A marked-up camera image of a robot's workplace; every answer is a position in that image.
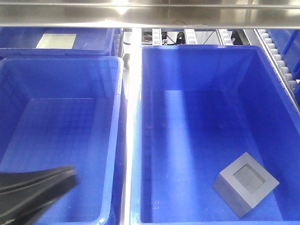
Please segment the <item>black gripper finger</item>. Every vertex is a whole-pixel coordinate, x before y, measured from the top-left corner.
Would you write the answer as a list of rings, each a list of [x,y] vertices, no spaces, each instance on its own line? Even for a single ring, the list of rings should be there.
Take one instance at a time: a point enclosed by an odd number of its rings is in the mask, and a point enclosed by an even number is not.
[[[73,166],[0,173],[0,223],[32,225],[78,184]]]

